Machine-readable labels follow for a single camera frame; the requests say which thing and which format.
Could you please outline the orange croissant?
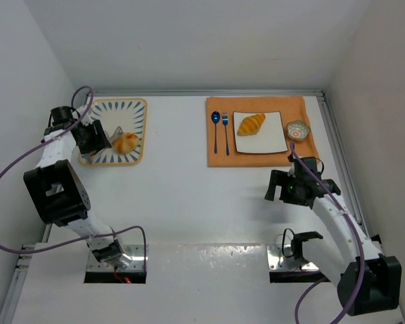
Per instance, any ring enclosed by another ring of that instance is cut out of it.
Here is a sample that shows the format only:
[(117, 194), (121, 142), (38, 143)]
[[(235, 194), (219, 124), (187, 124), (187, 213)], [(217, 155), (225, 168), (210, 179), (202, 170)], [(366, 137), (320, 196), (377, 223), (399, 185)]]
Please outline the orange croissant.
[(264, 113), (250, 115), (245, 117), (237, 131), (238, 136), (252, 136), (259, 132), (261, 126), (263, 125), (266, 119)]

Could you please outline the round striped bread roll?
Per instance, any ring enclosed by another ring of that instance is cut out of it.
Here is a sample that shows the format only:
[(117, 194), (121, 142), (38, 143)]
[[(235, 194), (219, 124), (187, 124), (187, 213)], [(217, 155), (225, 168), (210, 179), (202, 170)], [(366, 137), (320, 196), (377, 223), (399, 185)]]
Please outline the round striped bread roll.
[(112, 147), (117, 154), (126, 155), (137, 148), (140, 138), (134, 133), (123, 133), (112, 142)]

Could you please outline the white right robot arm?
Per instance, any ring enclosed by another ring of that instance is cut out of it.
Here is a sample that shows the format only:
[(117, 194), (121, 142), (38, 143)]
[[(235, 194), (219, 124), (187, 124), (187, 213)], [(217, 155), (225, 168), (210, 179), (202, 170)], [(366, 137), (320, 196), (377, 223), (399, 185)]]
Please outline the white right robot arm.
[(315, 157), (289, 157), (289, 171), (272, 170), (265, 200), (308, 207), (325, 225), (335, 245), (330, 246), (318, 231), (292, 234), (280, 255), (293, 267), (307, 263), (336, 288), (342, 315), (357, 316), (398, 307), (402, 266), (386, 256), (349, 213), (341, 190), (332, 179), (323, 179)]

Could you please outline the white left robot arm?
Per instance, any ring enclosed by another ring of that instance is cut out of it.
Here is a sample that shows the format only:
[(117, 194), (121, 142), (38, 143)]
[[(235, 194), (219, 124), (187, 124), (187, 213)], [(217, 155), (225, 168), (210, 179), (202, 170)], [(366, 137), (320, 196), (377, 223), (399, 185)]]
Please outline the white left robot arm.
[(98, 262), (124, 270), (132, 257), (118, 233), (94, 215), (88, 193), (71, 164), (75, 149), (91, 162), (111, 148), (101, 122), (78, 121), (79, 112), (68, 106), (52, 109), (50, 116), (41, 159), (23, 176), (34, 206), (45, 224), (66, 228), (82, 238)]

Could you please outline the metal tongs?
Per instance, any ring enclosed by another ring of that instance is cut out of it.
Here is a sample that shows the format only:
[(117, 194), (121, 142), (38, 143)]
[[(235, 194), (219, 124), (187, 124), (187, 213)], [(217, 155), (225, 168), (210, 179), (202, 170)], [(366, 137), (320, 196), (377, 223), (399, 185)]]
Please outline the metal tongs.
[(112, 142), (118, 139), (123, 133), (124, 131), (121, 126), (116, 127), (112, 135), (108, 135), (108, 133), (104, 131), (104, 135), (95, 150), (80, 154), (82, 160), (88, 164), (93, 164), (107, 149), (112, 148)]

